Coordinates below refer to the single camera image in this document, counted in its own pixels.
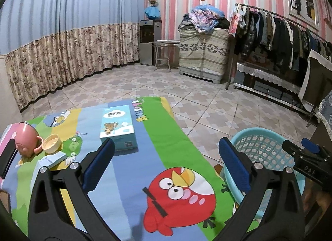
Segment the blue floral fringed cloth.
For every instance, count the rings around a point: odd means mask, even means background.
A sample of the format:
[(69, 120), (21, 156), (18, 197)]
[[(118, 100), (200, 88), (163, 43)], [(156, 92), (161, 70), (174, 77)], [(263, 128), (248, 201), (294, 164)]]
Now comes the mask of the blue floral fringed cloth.
[(331, 125), (332, 125), (331, 115), (332, 115), (332, 91), (330, 91), (320, 102), (319, 111), (316, 114), (317, 119), (323, 122), (326, 131), (330, 137), (331, 137)]

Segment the teal plastic basket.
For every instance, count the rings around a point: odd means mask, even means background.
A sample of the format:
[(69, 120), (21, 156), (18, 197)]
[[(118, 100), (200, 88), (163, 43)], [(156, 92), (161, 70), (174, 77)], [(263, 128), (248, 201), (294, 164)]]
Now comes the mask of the teal plastic basket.
[[(230, 142), (239, 152), (245, 153), (252, 162), (260, 162), (263, 166), (269, 170), (281, 171), (285, 167), (294, 166), (294, 159), (282, 149), (282, 143), (286, 139), (265, 128), (252, 127), (241, 130), (236, 133)], [(224, 167), (221, 171), (221, 177), (227, 184), (229, 191), (237, 204), (241, 204), (244, 198), (243, 193), (239, 190), (226, 167), (225, 160), (223, 159)], [(303, 194), (305, 187), (304, 175), (294, 171), (295, 177), (298, 182), (300, 195)], [(269, 189), (265, 192), (262, 203), (259, 206), (255, 220), (261, 220), (268, 202), (270, 200), (272, 190)]]

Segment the white paper booklet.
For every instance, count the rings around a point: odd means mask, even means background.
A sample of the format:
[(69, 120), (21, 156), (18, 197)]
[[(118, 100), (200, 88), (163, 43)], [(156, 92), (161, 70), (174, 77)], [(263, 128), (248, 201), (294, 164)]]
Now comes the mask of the white paper booklet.
[(39, 169), (41, 167), (48, 167), (50, 169), (50, 168), (58, 165), (62, 161), (64, 161), (66, 158), (67, 158), (67, 155), (64, 152), (58, 151), (54, 154), (46, 155), (46, 156), (42, 157), (40, 160), (38, 160), (36, 163), (35, 169), (33, 171), (32, 179), (30, 182), (30, 190), (33, 190), (35, 180), (37, 178)]

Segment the dark covered chair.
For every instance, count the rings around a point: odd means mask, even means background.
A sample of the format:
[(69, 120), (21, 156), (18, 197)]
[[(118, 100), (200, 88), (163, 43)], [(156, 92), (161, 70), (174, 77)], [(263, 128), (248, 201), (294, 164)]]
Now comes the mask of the dark covered chair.
[(300, 88), (299, 99), (308, 111), (309, 126), (319, 109), (320, 102), (331, 91), (331, 60), (311, 50), (307, 58), (307, 70)]

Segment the cream round lid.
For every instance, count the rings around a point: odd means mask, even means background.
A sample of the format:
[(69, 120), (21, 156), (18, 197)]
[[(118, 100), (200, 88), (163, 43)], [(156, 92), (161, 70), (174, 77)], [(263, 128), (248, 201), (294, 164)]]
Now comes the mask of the cream round lid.
[(42, 144), (42, 150), (46, 155), (56, 153), (61, 149), (62, 141), (58, 134), (51, 134), (48, 136)]

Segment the black rectangular case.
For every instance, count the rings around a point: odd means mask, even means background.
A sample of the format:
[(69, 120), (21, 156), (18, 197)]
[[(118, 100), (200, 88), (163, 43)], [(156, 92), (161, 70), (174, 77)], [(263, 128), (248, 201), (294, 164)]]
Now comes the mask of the black rectangular case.
[(17, 149), (15, 146), (15, 140), (11, 138), (0, 157), (0, 177), (2, 179), (6, 177), (10, 165), (12, 164), (16, 154), (17, 154)]

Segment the pink pig mug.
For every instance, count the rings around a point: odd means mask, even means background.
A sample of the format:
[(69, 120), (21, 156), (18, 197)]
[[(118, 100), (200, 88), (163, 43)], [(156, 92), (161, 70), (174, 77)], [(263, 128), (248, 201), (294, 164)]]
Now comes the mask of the pink pig mug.
[(15, 135), (15, 147), (26, 158), (30, 158), (42, 151), (43, 138), (36, 129), (28, 123), (18, 124)]

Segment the colourful cartoon play mat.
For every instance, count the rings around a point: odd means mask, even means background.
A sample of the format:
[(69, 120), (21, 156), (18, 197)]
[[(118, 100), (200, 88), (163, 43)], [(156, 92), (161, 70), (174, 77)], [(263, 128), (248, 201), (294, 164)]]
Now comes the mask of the colourful cartoon play mat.
[[(40, 116), (25, 123), (45, 140), (58, 134), (67, 158), (51, 171), (66, 169), (95, 152), (101, 116), (107, 107), (128, 105), (137, 148), (114, 153), (96, 189), (88, 197), (115, 240), (215, 240), (237, 209), (224, 179), (176, 123), (165, 98), (143, 97)], [(1, 154), (19, 123), (1, 137)], [(30, 158), (18, 151), (4, 179), (7, 194), (1, 218), (1, 240), (28, 240), (30, 182), (44, 150)], [(69, 216), (84, 226), (66, 190), (61, 190)]]

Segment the teal tissue box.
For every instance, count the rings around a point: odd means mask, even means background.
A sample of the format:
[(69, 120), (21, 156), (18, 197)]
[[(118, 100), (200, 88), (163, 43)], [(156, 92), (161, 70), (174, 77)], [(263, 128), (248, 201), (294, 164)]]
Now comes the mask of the teal tissue box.
[(128, 105), (107, 107), (101, 116), (100, 140), (112, 139), (115, 151), (137, 148), (131, 110)]

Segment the clothes rack with garments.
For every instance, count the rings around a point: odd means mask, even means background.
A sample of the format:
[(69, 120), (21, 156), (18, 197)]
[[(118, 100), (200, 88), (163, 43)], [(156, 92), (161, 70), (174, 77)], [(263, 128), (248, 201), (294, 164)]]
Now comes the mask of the clothes rack with garments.
[(311, 50), (331, 60), (331, 42), (296, 21), (260, 7), (235, 4), (228, 34), (233, 40), (231, 83), (237, 63), (244, 63), (300, 87)]

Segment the covered cabinet with cloth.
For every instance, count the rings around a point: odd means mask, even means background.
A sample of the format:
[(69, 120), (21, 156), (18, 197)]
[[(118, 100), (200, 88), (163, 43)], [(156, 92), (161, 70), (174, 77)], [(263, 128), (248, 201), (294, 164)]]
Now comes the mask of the covered cabinet with cloth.
[(179, 73), (221, 83), (228, 64), (228, 31), (215, 28), (205, 34), (196, 29), (182, 29), (179, 34)]

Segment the pile of colourful clothes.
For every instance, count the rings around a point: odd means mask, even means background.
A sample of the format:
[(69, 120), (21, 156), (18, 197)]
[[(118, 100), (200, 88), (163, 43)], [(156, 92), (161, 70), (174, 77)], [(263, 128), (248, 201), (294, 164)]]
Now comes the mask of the pile of colourful clothes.
[(209, 34), (215, 28), (228, 29), (230, 22), (220, 9), (212, 5), (198, 5), (183, 16), (178, 31), (195, 29), (198, 33)]

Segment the small metal folding table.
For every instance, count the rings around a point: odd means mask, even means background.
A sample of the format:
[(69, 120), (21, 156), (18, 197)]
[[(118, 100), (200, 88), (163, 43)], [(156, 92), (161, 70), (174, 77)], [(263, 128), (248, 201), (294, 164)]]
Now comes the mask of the small metal folding table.
[(171, 49), (177, 47), (179, 43), (179, 39), (157, 40), (150, 42), (152, 50), (155, 54), (155, 71), (158, 69), (168, 69), (171, 71)]

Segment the blue and floral curtain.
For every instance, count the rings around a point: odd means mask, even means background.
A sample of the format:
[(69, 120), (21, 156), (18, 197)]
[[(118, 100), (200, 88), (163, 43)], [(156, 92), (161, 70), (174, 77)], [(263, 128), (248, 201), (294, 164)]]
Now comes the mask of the blue and floral curtain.
[(5, 0), (1, 55), (19, 109), (139, 59), (144, 0)]

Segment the blue covered water bottle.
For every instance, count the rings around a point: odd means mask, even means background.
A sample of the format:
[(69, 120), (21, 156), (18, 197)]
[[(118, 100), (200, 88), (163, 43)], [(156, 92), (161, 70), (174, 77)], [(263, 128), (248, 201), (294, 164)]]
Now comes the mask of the blue covered water bottle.
[(145, 17), (147, 17), (148, 19), (160, 20), (160, 10), (157, 6), (157, 0), (149, 0), (149, 6), (144, 9)]

